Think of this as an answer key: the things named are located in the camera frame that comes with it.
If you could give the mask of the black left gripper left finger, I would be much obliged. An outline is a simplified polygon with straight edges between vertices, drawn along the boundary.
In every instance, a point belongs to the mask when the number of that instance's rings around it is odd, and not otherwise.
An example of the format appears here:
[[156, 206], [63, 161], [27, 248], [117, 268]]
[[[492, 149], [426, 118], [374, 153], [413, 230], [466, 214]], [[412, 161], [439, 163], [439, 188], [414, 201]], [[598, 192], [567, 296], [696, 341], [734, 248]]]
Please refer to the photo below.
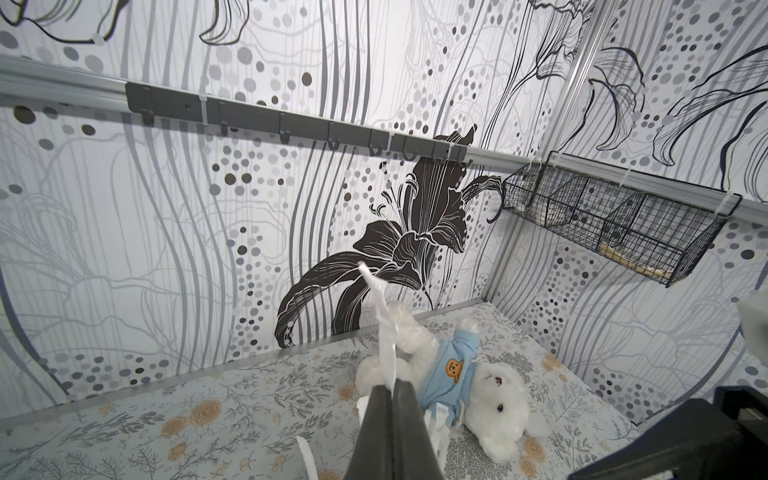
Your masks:
[[369, 397], [345, 480], [393, 478], [393, 405], [384, 385], [375, 386]]

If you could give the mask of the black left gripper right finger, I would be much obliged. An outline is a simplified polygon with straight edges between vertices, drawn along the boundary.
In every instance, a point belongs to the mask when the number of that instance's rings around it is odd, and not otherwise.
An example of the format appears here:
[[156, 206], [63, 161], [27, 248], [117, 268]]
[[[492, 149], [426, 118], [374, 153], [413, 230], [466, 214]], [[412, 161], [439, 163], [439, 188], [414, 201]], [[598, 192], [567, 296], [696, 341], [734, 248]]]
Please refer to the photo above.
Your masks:
[[395, 383], [392, 422], [393, 478], [443, 480], [423, 412], [410, 382], [398, 379]]

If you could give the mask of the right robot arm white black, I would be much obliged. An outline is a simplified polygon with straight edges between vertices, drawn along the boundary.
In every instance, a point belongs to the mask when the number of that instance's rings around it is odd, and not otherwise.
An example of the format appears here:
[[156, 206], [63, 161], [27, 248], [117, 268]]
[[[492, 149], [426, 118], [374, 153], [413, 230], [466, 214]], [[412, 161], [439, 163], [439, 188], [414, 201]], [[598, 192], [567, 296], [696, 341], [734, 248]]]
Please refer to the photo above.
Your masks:
[[571, 479], [765, 479], [767, 397], [721, 386], [714, 400], [690, 399], [625, 448]]

